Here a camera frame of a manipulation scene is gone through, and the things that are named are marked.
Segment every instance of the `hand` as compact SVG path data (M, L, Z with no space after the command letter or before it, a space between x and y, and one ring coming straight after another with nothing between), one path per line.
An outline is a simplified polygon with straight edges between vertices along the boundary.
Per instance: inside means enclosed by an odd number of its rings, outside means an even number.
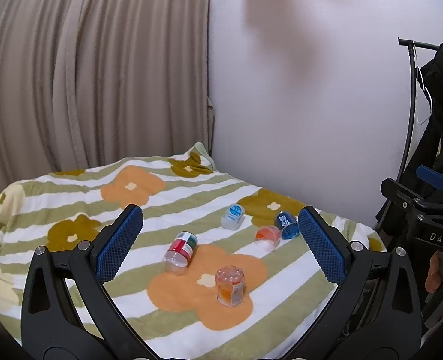
M431 294L433 294L438 289L438 287L440 287L441 284L439 269L440 257L438 256L438 252L436 251L430 259L429 274L427 275L425 281L425 290L427 290Z

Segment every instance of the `floral blanket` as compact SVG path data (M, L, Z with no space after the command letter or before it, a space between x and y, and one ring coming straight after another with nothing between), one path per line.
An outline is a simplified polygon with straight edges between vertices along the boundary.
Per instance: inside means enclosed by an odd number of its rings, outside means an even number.
M238 202L246 216L237 231L220 219ZM276 212L297 215L303 203L216 171L197 143L170 158L126 158L108 166L52 173L0 193L0 320L20 340L20 305L34 250L72 249L117 218L127 204L143 209L143 230L115 280L105 284L138 334L163 358L262 359L285 353L333 294L302 237L273 251L255 242ZM384 251L369 227L321 212L348 239ZM173 276L160 262L180 231L198 237L189 272ZM216 300L215 272L242 268L247 295L239 307ZM77 292L71 296L86 329L100 335Z

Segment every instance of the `silver bolt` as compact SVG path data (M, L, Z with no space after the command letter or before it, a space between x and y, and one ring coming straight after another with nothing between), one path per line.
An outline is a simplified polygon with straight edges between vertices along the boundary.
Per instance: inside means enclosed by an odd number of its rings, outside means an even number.
M352 247L352 249L353 249L354 251L360 251L360 250L363 249L363 245L362 245L362 243L361 243L361 242L358 242L358 241L352 242L350 246Z
M85 251L86 249L88 249L90 247L90 241L81 241L78 244L78 249Z
M397 252L397 254L399 255L399 256L405 256L406 255L406 250L403 248L403 247L398 247L397 249L395 249L395 251Z
M46 250L46 247L44 247L44 246L38 246L38 247L35 249L35 254L36 254L37 256L41 256L41 255L45 252L45 250Z

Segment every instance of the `blue gripper pad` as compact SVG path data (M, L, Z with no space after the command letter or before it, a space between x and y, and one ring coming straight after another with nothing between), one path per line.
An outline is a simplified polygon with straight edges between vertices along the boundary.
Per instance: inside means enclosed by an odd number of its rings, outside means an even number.
M143 212L141 208L134 205L130 206L132 206L131 211L115 229L105 247L98 253L95 272L100 284L115 278L116 273L143 227Z
M341 285L350 262L348 241L336 228L328 226L313 207L300 211L298 228L327 280Z
M430 184L433 188L443 191L443 175L426 167L425 165L420 165L417 168L417 177L425 181L425 183Z

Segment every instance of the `bed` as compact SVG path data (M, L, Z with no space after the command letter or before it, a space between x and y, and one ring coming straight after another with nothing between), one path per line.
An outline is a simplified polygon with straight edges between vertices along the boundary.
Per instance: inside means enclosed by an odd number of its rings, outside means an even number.
M220 219L238 202L239 230ZM302 202L217 171L197 143L182 155L125 158L107 166L50 173L0 193L0 321L20 342L20 312L34 250L72 249L93 240L127 204L143 209L143 229L116 278L105 284L137 333L163 358L262 359L285 353L314 322L334 292L302 237L275 250L255 242L276 212L297 215ZM386 251L371 228L320 211L348 240ZM161 259L181 231L197 235L196 272L176 277ZM248 294L233 309L216 300L218 267L244 269ZM70 294L85 328L100 335L77 292Z

